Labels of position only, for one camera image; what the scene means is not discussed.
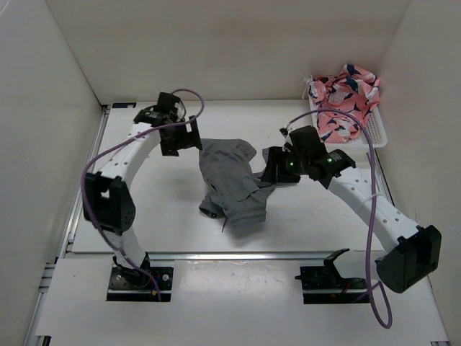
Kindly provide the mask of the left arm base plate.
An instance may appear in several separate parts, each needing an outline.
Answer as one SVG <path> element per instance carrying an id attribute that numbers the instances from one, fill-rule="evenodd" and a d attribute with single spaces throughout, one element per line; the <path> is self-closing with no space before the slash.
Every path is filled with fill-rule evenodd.
<path id="1" fill-rule="evenodd" d="M 160 295 L 155 285 L 145 274 L 135 272 L 129 274 L 124 268 L 113 265 L 107 286 L 107 301 L 117 302 L 160 302 L 171 301 L 174 268 L 171 266 L 154 266 L 149 268 L 151 276 L 156 280 Z"/>

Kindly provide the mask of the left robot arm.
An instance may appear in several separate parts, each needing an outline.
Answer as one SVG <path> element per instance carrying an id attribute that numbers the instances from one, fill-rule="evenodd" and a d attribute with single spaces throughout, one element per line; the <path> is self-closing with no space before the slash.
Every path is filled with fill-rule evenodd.
<path id="1" fill-rule="evenodd" d="M 202 148 L 198 115 L 187 114 L 179 91 L 162 92 L 156 104 L 139 111 L 127 138 L 94 157 L 108 160 L 95 173 L 85 168 L 81 177 L 84 217 L 115 254 L 115 264 L 127 268 L 126 280 L 144 288 L 151 280 L 148 259 L 133 230 L 136 215 L 130 187 L 155 148 L 163 156 L 178 156 L 188 148 Z"/>

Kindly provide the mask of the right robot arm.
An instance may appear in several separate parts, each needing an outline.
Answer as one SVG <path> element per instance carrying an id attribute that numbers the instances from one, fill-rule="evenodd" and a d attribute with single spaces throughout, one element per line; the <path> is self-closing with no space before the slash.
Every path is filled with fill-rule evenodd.
<path id="1" fill-rule="evenodd" d="M 372 227 L 385 250 L 376 271 L 391 291 L 403 293 L 437 269 L 442 235 L 435 226 L 418 225 L 373 192 L 355 161 L 340 149 L 327 151 L 313 126 L 280 132 L 285 142 L 269 147 L 263 182 L 295 184 L 306 175 L 343 200 Z"/>

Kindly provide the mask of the grey shorts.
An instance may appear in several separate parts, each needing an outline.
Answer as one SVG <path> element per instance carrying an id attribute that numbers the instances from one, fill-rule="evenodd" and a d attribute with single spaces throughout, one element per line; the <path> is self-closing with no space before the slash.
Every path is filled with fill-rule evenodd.
<path id="1" fill-rule="evenodd" d="M 199 167 L 207 193 L 199 210 L 209 218 L 224 218 L 233 228 L 263 223 L 267 198 L 275 185 L 261 181 L 250 161 L 256 149 L 242 139 L 202 139 Z"/>

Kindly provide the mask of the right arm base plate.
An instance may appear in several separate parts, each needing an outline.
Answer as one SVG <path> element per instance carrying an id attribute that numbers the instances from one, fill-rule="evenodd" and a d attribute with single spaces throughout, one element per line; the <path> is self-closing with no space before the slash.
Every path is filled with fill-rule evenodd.
<path id="1" fill-rule="evenodd" d="M 323 260 L 322 265 L 300 267 L 295 279 L 301 282 L 305 305 L 370 302 L 366 280 L 342 277 L 335 266 L 335 261 L 348 251 L 348 248 L 343 248 L 333 252 Z"/>

